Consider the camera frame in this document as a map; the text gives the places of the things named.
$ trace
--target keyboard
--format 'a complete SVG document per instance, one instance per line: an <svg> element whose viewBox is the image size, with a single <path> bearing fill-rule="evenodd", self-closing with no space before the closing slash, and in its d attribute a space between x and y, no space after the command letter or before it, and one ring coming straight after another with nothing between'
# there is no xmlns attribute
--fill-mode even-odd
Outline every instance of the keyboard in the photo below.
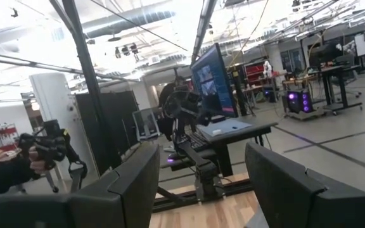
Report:
<svg viewBox="0 0 365 228"><path fill-rule="evenodd" d="M188 137L191 138L191 148L196 152L201 152L211 147L211 144L199 132L190 133Z"/></svg>

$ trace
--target black frame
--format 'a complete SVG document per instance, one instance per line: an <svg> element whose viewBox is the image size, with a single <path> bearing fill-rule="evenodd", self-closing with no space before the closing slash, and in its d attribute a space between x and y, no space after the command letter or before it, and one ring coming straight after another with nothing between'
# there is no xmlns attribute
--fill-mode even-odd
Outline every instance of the black frame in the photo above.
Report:
<svg viewBox="0 0 365 228"><path fill-rule="evenodd" d="M224 74L224 78L225 78L225 83L226 83L226 86L227 86L227 89L229 91L229 97L231 99L231 102L232 102L232 107L233 107L233 112L234 112L234 115L230 115L230 113L227 115L226 112L224 111L215 111L215 110L208 110L208 109L205 109L205 111L209 111L211 112L212 114L215 114L215 115L223 115L225 117L239 117L238 115L238 109L236 107L236 102L233 98L233 91L232 91L232 87L230 86L230 79L229 79L229 76L227 75L227 70L226 70L226 67L225 67L225 63L223 62L223 58L222 58L222 54L221 54L221 49L219 47L219 43L215 43L211 48L209 48L203 55L201 55L201 57L199 59L197 59L195 61L195 63L193 63L191 66L190 66L190 69L193 73L192 77L191 77L191 80L193 81L193 84L194 86L196 87L196 90L199 91L198 89L198 85L196 84L196 80L194 79L195 77L195 72L193 70L193 68L195 68L197 65L201 64L201 62L203 60L206 59L206 57L208 57L213 51L216 51L217 55L218 55L218 60L219 60L219 66L221 68L221 71L223 72Z"/></svg>

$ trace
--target wooden floor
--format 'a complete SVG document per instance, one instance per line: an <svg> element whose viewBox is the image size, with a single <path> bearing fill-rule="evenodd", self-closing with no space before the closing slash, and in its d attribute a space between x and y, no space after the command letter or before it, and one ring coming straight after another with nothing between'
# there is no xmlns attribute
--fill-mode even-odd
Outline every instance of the wooden floor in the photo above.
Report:
<svg viewBox="0 0 365 228"><path fill-rule="evenodd" d="M240 181L247 178L247 174L238 174L229 179ZM182 187L170 192L183 193L192 190L194 186ZM154 213L151 216L150 228L242 228L253 217L257 205L253 191L237 194L202 205Z"/></svg>

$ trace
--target ceiling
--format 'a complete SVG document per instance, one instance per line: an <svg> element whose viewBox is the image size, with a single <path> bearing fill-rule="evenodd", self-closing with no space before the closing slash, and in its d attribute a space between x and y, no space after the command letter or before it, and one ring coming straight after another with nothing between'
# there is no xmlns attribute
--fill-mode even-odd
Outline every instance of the ceiling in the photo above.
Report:
<svg viewBox="0 0 365 228"><path fill-rule="evenodd" d="M135 79L190 63L188 60L191 60L195 44L202 1L75 2L87 37L89 52L98 73L108 77ZM299 6L294 6L292 0L268 0L267 5L267 0L220 0L210 20L201 52L215 42L221 43L225 55L230 55L240 49L251 49L271 37L282 39L283 37L274 35L327 2L330 1L301 0ZM362 0L339 0L314 15L312 24L298 25L283 34L288 38L302 31L314 30L320 21L325 20L324 26L329 26L333 20L345 18L353 11L362 9L365 9L365 0L364 4ZM343 10L344 14L335 15ZM133 23L115 14L120 14ZM133 45L138 50L136 55L131 53ZM122 48L126 48L125 53L129 52L129 55L125 55ZM120 58L117 58L116 50L119 51ZM81 69L72 36L48 0L0 0L0 54L58 67ZM0 94L5 93L8 96L12 92L29 92L32 90L29 75L46 71L48 70L0 63ZM75 91L82 90L82 76L74 77L73 74L68 74L67 77L70 87L77 87ZM111 80L107 77L99 79L100 82Z"/></svg>

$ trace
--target computer tower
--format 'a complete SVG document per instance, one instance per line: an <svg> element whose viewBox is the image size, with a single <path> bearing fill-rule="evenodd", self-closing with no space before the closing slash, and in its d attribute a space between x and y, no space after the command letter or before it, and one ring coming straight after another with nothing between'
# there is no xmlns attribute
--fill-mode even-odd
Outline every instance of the computer tower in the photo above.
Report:
<svg viewBox="0 0 365 228"><path fill-rule="evenodd" d="M310 113L314 111L312 107L311 94L308 91L288 91L286 93L287 109L292 113Z"/></svg>

